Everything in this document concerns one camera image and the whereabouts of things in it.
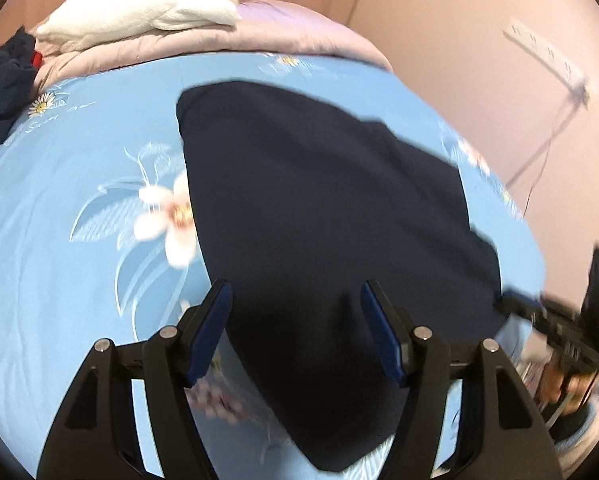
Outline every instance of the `folded white towel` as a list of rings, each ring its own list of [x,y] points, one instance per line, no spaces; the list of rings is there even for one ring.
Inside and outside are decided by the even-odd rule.
[[[239,0],[66,0],[33,34],[61,52],[85,50],[153,28],[234,25]]]

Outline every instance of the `blue gripper pad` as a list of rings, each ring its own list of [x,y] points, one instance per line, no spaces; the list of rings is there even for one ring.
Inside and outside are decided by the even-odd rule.
[[[368,282],[361,287],[361,310],[371,330],[384,373],[403,388],[406,373],[402,367],[402,346]]]
[[[198,379],[206,375],[219,338],[233,309],[233,287],[230,283],[224,282],[217,292],[214,289],[215,286],[211,288],[201,305],[193,307],[193,309],[204,309],[206,312],[198,313],[204,318],[190,344],[190,366],[186,372],[190,384],[195,384]]]

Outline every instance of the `dark navy cloth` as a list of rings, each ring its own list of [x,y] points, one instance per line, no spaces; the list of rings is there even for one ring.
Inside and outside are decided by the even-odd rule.
[[[343,470],[395,431],[407,394],[374,350],[365,280],[448,338],[505,321],[459,172],[384,124],[254,83],[189,89],[177,117],[208,273],[234,287],[230,341],[297,447]]]
[[[35,38],[23,27],[0,47],[0,144],[8,138],[22,108],[30,102],[38,69],[33,66]]]

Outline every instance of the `pink blanket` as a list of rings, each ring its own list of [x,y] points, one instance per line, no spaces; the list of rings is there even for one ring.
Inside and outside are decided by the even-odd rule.
[[[235,27],[209,25],[179,32],[152,30],[126,40],[82,52],[57,52],[38,41],[44,63],[35,79],[37,92],[62,79],[96,74],[163,57],[193,52],[234,50],[319,54],[364,61],[392,72],[388,59],[349,28],[304,7],[257,0],[237,7],[242,20]]]

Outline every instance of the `electrical outlet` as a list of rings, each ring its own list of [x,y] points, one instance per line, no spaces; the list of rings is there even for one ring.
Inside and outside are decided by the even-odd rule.
[[[586,74],[577,68],[556,47],[530,30],[519,20],[511,20],[511,23],[503,33],[539,60],[568,88],[583,97],[588,83]]]

